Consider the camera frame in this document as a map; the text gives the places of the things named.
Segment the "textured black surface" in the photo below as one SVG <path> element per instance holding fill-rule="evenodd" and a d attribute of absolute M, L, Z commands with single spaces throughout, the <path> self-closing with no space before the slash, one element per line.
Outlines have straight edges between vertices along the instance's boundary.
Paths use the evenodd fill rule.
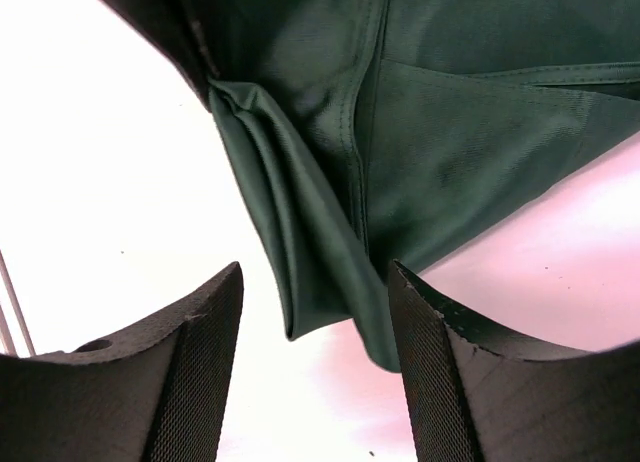
<path fill-rule="evenodd" d="M 216 459 L 242 309 L 242 275 L 232 272 L 209 313 L 182 329 L 153 432 L 150 462 Z"/>
<path fill-rule="evenodd" d="M 422 409 L 436 403 L 445 406 L 434 398 L 459 401 L 460 394 L 452 396 L 442 387 L 442 378 L 432 375 L 441 370 L 436 367 L 441 360 L 430 355 L 440 341 L 449 344 L 453 358 L 448 369 L 460 377 L 486 462 L 638 460 L 640 344 L 585 355 L 496 323 L 491 327 L 488 319 L 481 326 L 483 333 L 470 331 L 461 320 L 450 325 L 448 315 L 467 312 L 468 321 L 476 322 L 482 316 L 471 314 L 401 266 L 392 267 L 391 281 L 391 314 L 420 462 L 481 460 L 461 458 L 458 441 L 450 437 L 445 458 L 439 455 L 442 447 L 434 452 L 429 434 L 460 420 L 458 403 L 437 419 Z M 460 336 L 465 330 L 470 337 Z M 522 347 L 534 347 L 529 353 L 536 360 L 528 359 Z M 548 361 L 542 359 L 545 347 Z"/>
<path fill-rule="evenodd" d="M 447 331 L 438 314 L 406 284 L 392 271 L 392 320 L 418 460 L 481 462 Z"/>
<path fill-rule="evenodd" d="M 77 352 L 0 356 L 0 460 L 214 460 L 242 292 L 233 264 Z"/>

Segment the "dark green cloth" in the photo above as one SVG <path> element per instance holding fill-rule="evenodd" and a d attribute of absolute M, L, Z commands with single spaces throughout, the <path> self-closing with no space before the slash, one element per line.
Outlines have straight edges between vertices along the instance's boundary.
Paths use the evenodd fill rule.
<path fill-rule="evenodd" d="M 211 110 L 287 335 L 452 252 L 640 130 L 640 0 L 216 0 Z"/>

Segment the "green fabric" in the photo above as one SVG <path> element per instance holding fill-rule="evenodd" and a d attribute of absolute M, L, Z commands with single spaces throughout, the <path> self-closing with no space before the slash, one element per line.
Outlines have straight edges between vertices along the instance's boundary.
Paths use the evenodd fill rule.
<path fill-rule="evenodd" d="M 210 104 L 287 335 L 398 371 L 420 271 L 640 130 L 640 0 L 215 0 Z"/>

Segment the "stitched seam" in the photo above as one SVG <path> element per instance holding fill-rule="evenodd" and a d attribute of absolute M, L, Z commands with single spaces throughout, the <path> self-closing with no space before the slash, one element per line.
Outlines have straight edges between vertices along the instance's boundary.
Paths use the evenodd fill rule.
<path fill-rule="evenodd" d="M 482 91 L 483 87 L 493 87 L 496 88 L 495 85 L 492 85 L 491 82 L 487 82 L 484 80 L 475 80 L 473 78 L 469 78 L 469 77 L 465 77 L 465 76 L 460 76 L 460 75 L 450 75 L 450 74 L 443 74 L 441 72 L 433 72 L 429 69 L 423 69 L 420 67 L 414 67 L 412 65 L 406 65 L 403 64 L 401 62 L 396 62 L 393 60 L 389 60 L 389 59 L 385 59 L 383 60 L 383 62 L 392 62 L 393 64 L 397 64 L 399 66 L 401 66 L 403 68 L 403 70 L 408 71 L 408 72 L 416 72 L 418 74 L 424 75 L 425 72 L 428 72 L 428 74 L 434 78 L 440 78 L 440 79 L 449 79 L 449 80 L 454 80 L 454 81 L 458 81 L 459 83 L 464 83 L 464 84 L 470 84 L 470 85 L 475 85 L 477 87 L 477 89 L 473 90 L 472 87 L 465 87 L 465 88 L 454 88 L 454 87 L 449 87 L 449 86 L 439 86 L 437 84 L 432 84 L 430 82 L 426 82 L 426 81 L 422 81 L 419 79 L 412 79 L 414 80 L 414 82 L 418 82 L 424 85 L 431 85 L 433 87 L 437 87 L 437 88 L 442 88 L 442 89 L 447 89 L 447 90 L 453 90 L 453 91 L 463 91 L 463 90 L 467 90 L 467 91 L 472 91 L 477 93 L 478 95 L 482 95 L 484 97 L 493 97 L 493 98 L 504 98 L 505 100 L 512 100 L 512 101 L 522 101 L 522 102 L 527 102 L 527 103 L 532 103 L 532 104 L 538 104 L 538 105 L 548 105 L 551 107 L 567 107 L 567 106 L 572 106 L 573 105 L 573 100 L 571 101 L 567 101 L 566 103 L 564 103 L 564 105 L 557 105 L 557 104 L 550 104 L 548 102 L 534 102 L 534 101 L 527 101 L 525 99 L 511 99 L 509 97 L 502 97 L 502 96 L 498 96 L 498 95 L 491 95 L 491 94 L 485 94 L 484 91 Z M 527 86 L 527 85 L 514 85 L 514 84 L 501 84 L 501 86 L 499 87 L 502 90 L 505 89 L 511 89 L 513 91 L 517 91 L 517 92 L 524 92 L 524 93 L 531 93 L 534 95 L 538 95 L 538 96 L 546 96 L 549 94 L 549 91 L 557 91 L 557 90 L 562 90 L 562 89 L 547 89 L 544 87 L 532 87 L 532 86 Z M 577 99 L 577 98 L 583 98 L 583 97 L 593 97 L 593 93 L 592 92 L 578 92 L 578 91 L 566 91 L 568 96 L 571 96 L 572 99 Z"/>
<path fill-rule="evenodd" d="M 363 52 L 369 32 L 369 24 L 371 23 L 371 13 L 373 10 L 373 0 L 367 1 L 367 16 L 366 21 L 363 25 L 363 35 L 360 37 L 360 43 L 358 44 L 358 50 L 356 53 L 356 70 L 354 70 L 354 75 L 349 80 L 348 90 L 346 91 L 342 103 L 340 105 L 340 141 L 342 144 L 343 152 L 345 154 L 346 162 L 347 162 L 347 182 L 349 187 L 349 210 L 351 213 L 351 221 L 356 226 L 356 233 L 358 234 L 358 238 L 365 242 L 366 237 L 364 234 L 364 218 L 363 218 L 363 209 L 362 209 L 362 177 L 360 174 L 360 170 L 362 167 L 357 160 L 357 157 L 354 154 L 354 144 L 351 139 L 351 135 L 348 133 L 350 128 L 352 127 L 352 114 L 351 110 L 345 110 L 346 107 L 351 108 L 353 106 L 353 98 L 354 93 L 356 92 L 356 88 L 359 85 L 358 80 L 358 65 L 360 54 Z M 354 199 L 354 185 L 357 185 L 357 190 L 359 192 L 358 200 Z"/>
<path fill-rule="evenodd" d="M 629 79 L 618 79 L 616 77 L 601 77 L 601 78 L 588 78 L 577 77 L 575 79 L 551 79 L 551 80 L 532 80 L 527 81 L 530 84 L 563 84 L 563 85 L 581 85 L 587 83 L 594 84 L 631 84 L 634 82 L 640 82 L 640 77 L 634 77 Z"/>
<path fill-rule="evenodd" d="M 373 78 L 373 93 L 372 93 L 372 97 L 373 97 L 373 103 L 371 104 L 371 117 L 369 120 L 369 127 L 368 127 L 368 132 L 367 135 L 369 137 L 369 140 L 367 141 L 367 146 L 366 146 L 366 158 L 364 160 L 364 184 L 366 184 L 366 186 L 363 186 L 363 192 L 364 192 L 364 204 L 363 204 L 363 210 L 364 210 L 364 218 L 365 218 L 365 224 L 368 224 L 369 222 L 369 213 L 368 213 L 368 185 L 369 185 L 369 173 L 371 171 L 371 154 L 373 153 L 373 142 L 374 142 L 374 130 L 375 130 L 375 119 L 376 119 L 376 111 L 377 111 L 377 107 L 378 107 L 378 90 L 380 87 L 380 73 L 382 72 L 382 62 L 383 62 L 383 55 L 384 55 L 384 41 L 385 41 L 385 36 L 386 36 L 386 26 L 387 26 L 387 20 L 388 20 L 388 14 L 389 14 L 389 7 L 391 4 L 391 0 L 385 0 L 384 2 L 384 6 L 383 6 L 383 13 L 382 13 L 382 20 L 380 20 L 379 23 L 379 27 L 378 27 L 378 32 L 376 34 L 376 47 L 374 47 L 374 60 L 372 61 L 372 64 L 377 64 L 377 71 L 375 73 L 375 76 Z"/>
<path fill-rule="evenodd" d="M 478 78 L 492 78 L 492 77 L 509 77 L 511 75 L 522 74 L 537 74 L 543 72 L 574 72 L 580 70 L 606 70 L 606 69 L 640 69 L 640 62 L 623 62 L 612 64 L 587 64 L 587 65 L 571 65 L 571 66 L 548 66 L 548 67 L 533 67 L 528 69 L 509 70 L 506 72 L 495 72 L 492 74 L 469 74 Z"/>

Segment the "pink surface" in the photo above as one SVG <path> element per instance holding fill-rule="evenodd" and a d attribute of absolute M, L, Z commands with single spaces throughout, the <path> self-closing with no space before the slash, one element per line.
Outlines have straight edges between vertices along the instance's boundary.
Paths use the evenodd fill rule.
<path fill-rule="evenodd" d="M 526 334 L 588 350 L 640 337 L 640 137 L 422 277 Z"/>
<path fill-rule="evenodd" d="M 285 340 L 215 126 L 169 63 L 96 0 L 0 0 L 0 13 L 15 21 L 0 72 L 0 247 L 37 351 L 133 323 L 239 260 L 218 460 L 415 461 L 402 380 L 370 363 L 351 322 Z M 628 341 L 640 334 L 639 191 L 636 139 L 424 276 L 526 333 Z"/>

